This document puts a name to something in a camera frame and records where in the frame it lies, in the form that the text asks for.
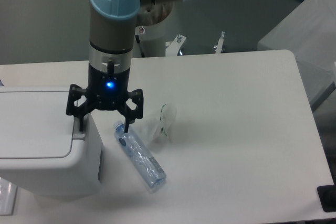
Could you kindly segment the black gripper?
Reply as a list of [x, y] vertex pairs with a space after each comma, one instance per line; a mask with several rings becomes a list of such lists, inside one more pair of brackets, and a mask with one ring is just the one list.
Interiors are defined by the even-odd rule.
[[[93, 110], [119, 111], [124, 116], [124, 133], [128, 133], [130, 124], [136, 119], [143, 118], [143, 90], [136, 89], [128, 92], [130, 69], [109, 76], [106, 72], [99, 71], [93, 66], [88, 68], [88, 87], [84, 89], [76, 84], [71, 84], [68, 93], [66, 114], [79, 119], [79, 131], [83, 132], [84, 117]], [[82, 97], [86, 100], [80, 106], [75, 102]], [[132, 109], [127, 101], [135, 105]]]

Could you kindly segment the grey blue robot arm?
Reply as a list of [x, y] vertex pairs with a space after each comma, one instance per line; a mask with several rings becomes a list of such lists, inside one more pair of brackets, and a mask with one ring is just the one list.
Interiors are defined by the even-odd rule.
[[128, 91], [137, 16], [141, 7], [176, 0], [89, 0], [88, 85], [72, 84], [66, 114], [79, 121], [93, 110], [118, 111], [125, 127], [143, 117], [143, 91]]

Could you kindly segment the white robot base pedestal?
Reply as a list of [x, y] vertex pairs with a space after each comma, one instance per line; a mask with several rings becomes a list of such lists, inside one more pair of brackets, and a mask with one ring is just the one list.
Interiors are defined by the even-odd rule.
[[172, 9], [172, 2], [140, 8], [135, 28], [133, 58], [165, 56], [165, 23]]

